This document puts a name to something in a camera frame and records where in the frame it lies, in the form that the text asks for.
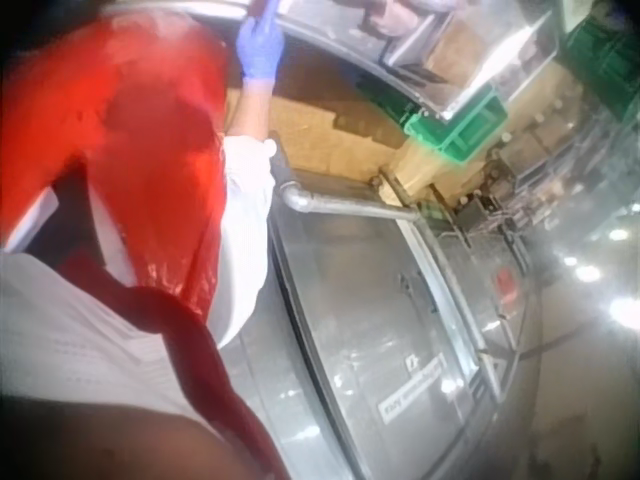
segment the green plastic bin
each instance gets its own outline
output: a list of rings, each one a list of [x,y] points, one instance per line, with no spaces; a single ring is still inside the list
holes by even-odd
[[[568,37],[564,59],[622,122],[640,106],[640,41],[632,33],[615,32],[588,18]]]
[[[357,87],[407,135],[457,164],[471,159],[507,120],[507,111],[491,86],[481,89],[446,124],[422,115],[419,105],[377,79],[362,78]]]

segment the white label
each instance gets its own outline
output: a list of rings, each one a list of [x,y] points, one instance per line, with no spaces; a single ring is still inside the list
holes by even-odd
[[[429,388],[441,374],[442,364],[440,357],[436,357],[429,362],[429,365],[417,372],[411,380],[380,403],[378,411],[385,425],[409,408],[409,405]]]

